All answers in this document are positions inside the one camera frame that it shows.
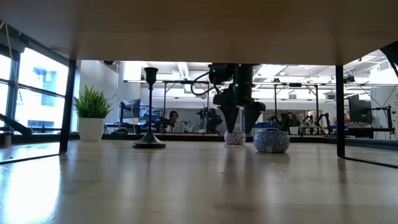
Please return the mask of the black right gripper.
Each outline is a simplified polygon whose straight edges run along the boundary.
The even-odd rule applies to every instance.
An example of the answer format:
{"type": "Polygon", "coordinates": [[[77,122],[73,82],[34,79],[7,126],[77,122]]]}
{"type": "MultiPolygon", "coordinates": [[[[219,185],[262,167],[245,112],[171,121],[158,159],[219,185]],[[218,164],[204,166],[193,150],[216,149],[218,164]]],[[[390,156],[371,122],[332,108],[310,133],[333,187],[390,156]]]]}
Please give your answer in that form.
{"type": "Polygon", "coordinates": [[[252,77],[257,64],[213,64],[213,85],[217,94],[213,103],[219,105],[229,133],[234,131],[239,113],[244,107],[244,130],[248,135],[258,117],[266,110],[264,103],[252,98],[252,77]]]}

